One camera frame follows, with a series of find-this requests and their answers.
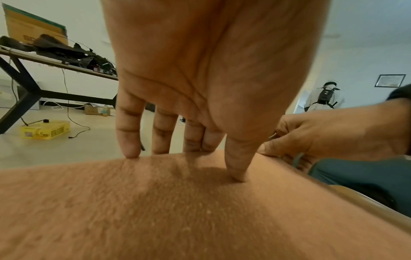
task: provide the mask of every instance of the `plastic bottle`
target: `plastic bottle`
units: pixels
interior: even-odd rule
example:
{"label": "plastic bottle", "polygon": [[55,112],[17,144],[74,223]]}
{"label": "plastic bottle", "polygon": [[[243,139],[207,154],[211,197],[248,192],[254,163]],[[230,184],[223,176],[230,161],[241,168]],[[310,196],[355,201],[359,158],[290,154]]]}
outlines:
{"label": "plastic bottle", "polygon": [[108,107],[107,106],[103,106],[103,110],[101,111],[101,114],[106,117],[108,115]]}

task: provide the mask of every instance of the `tiled floor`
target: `tiled floor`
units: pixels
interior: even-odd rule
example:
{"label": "tiled floor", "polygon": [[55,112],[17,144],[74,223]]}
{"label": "tiled floor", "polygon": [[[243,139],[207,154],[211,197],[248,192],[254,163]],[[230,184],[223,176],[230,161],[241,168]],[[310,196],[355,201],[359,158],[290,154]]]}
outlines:
{"label": "tiled floor", "polygon": [[[0,117],[8,109],[0,108]],[[79,124],[89,126],[90,131],[74,136],[84,128],[71,123],[71,132],[52,140],[28,140],[19,135],[19,120],[9,131],[0,135],[0,169],[28,167],[42,164],[71,163],[81,161],[121,158],[115,134],[115,117],[85,115],[84,111],[70,109],[70,117]],[[24,120],[34,122],[41,119],[68,120],[66,110],[54,111],[49,106],[41,106],[39,111],[30,110]],[[151,136],[154,113],[144,111],[141,122],[141,140],[146,151],[141,156],[151,155]],[[171,141],[170,153],[182,152],[185,124],[177,122]],[[220,144],[223,149],[225,140]]]}

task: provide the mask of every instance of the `picture frame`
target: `picture frame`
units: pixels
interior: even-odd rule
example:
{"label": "picture frame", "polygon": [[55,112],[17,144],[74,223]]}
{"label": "picture frame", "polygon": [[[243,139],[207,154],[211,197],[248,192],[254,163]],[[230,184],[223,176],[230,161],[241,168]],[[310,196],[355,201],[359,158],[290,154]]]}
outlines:
{"label": "picture frame", "polygon": [[406,74],[381,74],[375,87],[401,87]]}

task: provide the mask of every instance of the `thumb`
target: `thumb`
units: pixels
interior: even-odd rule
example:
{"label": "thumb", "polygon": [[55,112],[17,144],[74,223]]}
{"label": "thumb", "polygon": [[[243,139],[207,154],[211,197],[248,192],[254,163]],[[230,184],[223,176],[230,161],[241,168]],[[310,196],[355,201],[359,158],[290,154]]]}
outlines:
{"label": "thumb", "polygon": [[261,141],[243,141],[227,136],[224,149],[224,159],[227,171],[240,181],[247,180],[247,168],[250,165]]}
{"label": "thumb", "polygon": [[298,138],[298,130],[269,140],[263,143],[257,150],[257,153],[266,156],[281,156],[285,154],[295,154],[303,151],[301,140]]}

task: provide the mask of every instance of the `skin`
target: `skin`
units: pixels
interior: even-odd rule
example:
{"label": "skin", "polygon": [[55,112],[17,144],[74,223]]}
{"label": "skin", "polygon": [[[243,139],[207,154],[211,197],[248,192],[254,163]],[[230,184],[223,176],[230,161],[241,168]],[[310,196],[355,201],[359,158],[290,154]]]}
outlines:
{"label": "skin", "polygon": [[304,153],[300,170],[307,172],[321,158],[377,161],[406,154],[411,144],[411,102],[290,114],[276,127],[277,138],[258,153],[292,160]]}
{"label": "skin", "polygon": [[302,86],[328,0],[103,0],[119,76],[116,129],[140,154],[145,102],[156,104],[152,153],[169,152],[178,115],[184,152],[227,135],[228,171],[245,180],[256,150]]}

